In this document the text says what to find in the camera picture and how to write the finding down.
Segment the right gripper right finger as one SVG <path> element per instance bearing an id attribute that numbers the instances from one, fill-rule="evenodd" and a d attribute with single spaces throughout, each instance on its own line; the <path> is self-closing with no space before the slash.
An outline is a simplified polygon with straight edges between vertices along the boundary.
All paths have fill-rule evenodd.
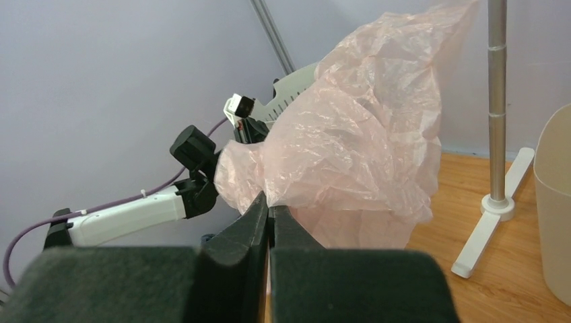
<path id="1" fill-rule="evenodd" d="M 274 322 L 458 322 L 450 287 L 427 253 L 327 249 L 272 207 Z"/>

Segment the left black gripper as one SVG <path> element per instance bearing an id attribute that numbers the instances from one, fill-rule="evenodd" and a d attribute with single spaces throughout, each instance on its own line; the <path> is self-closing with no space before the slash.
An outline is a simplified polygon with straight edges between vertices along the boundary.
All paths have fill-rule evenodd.
<path id="1" fill-rule="evenodd" d="M 241 118 L 234 129 L 235 140 L 243 144 L 260 143 L 269 133 L 267 125 L 251 117 Z"/>

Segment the pink plastic trash bag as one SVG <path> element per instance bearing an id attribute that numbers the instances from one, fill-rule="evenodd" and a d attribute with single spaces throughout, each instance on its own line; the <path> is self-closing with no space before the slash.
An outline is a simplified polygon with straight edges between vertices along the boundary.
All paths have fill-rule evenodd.
<path id="1" fill-rule="evenodd" d="M 478 10 L 478 1 L 451 1 L 357 28 L 262 143 L 222 149 L 219 194 L 245 213 L 264 193 L 327 248 L 404 248 L 432 219 L 441 89 Z"/>

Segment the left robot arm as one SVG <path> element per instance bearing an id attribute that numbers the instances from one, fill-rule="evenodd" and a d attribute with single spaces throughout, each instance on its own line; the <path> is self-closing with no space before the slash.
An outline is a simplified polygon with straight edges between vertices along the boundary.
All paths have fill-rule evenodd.
<path id="1" fill-rule="evenodd" d="M 100 206 L 61 209 L 49 221 L 44 249 L 60 246 L 99 246 L 159 224 L 191 219 L 210 212 L 219 195 L 214 176 L 220 153 L 208 134 L 191 125 L 170 148 L 188 173 L 135 196 Z"/>

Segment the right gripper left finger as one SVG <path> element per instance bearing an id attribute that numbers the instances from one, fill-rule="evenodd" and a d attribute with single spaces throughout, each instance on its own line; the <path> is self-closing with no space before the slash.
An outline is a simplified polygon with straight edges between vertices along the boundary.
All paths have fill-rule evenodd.
<path id="1" fill-rule="evenodd" d="M 24 273 L 2 322 L 260 322 L 263 193 L 200 248 L 51 248 Z"/>

